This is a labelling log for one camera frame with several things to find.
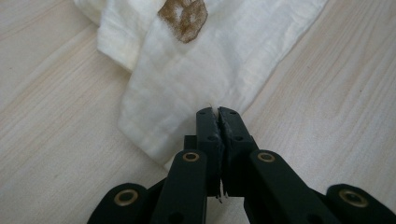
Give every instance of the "brass ring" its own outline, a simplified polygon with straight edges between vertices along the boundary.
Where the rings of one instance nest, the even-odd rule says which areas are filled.
[[[261,161],[265,161],[265,162],[273,162],[275,161],[275,157],[267,152],[261,152],[257,155],[257,158],[259,158],[259,160]]]
[[[355,207],[367,207],[367,205],[369,205],[367,199],[359,195],[359,193],[350,189],[341,189],[338,192],[338,195],[344,200],[344,202],[349,203]]]
[[[199,155],[195,152],[188,152],[183,155],[184,161],[198,161]]]
[[[121,196],[122,196],[123,194],[132,194],[132,197],[129,198],[129,199],[127,199],[127,200],[123,200],[123,199],[121,198]],[[116,195],[116,197],[114,198],[114,203],[115,203],[116,205],[118,205],[118,206],[126,206],[126,205],[129,205],[129,204],[131,204],[131,203],[134,203],[134,201],[136,201],[136,199],[138,198],[138,196],[139,196],[139,194],[137,193],[136,190],[134,190],[134,189],[125,189],[125,190],[120,191],[120,192]]]

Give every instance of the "brown stain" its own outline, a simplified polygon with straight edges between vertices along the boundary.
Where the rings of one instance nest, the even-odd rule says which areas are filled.
[[[207,11],[204,0],[167,0],[158,16],[169,25],[178,40],[187,44],[198,36]]]

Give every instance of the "black mechanical linkage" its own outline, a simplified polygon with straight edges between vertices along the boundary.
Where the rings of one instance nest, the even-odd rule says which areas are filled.
[[[205,223],[206,198],[244,197],[250,223],[396,223],[396,216],[362,189],[335,185],[322,195],[273,151],[260,150],[241,116],[220,107],[196,114],[168,177],[150,189],[122,184],[109,191],[88,223]]]

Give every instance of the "light wood surface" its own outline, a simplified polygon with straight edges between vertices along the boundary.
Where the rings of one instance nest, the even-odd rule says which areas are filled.
[[[96,29],[71,0],[0,2],[1,223],[84,223],[109,189],[166,176],[117,129],[130,75]],[[243,119],[312,189],[396,212],[396,1],[330,0]],[[207,223],[247,222],[223,201]]]

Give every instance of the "white cloth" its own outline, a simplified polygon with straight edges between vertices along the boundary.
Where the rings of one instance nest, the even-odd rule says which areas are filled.
[[[207,20],[188,44],[157,16],[163,3],[107,0],[98,33],[99,50],[133,70],[119,127],[160,164],[195,134],[197,110],[243,113],[326,0],[205,0]]]

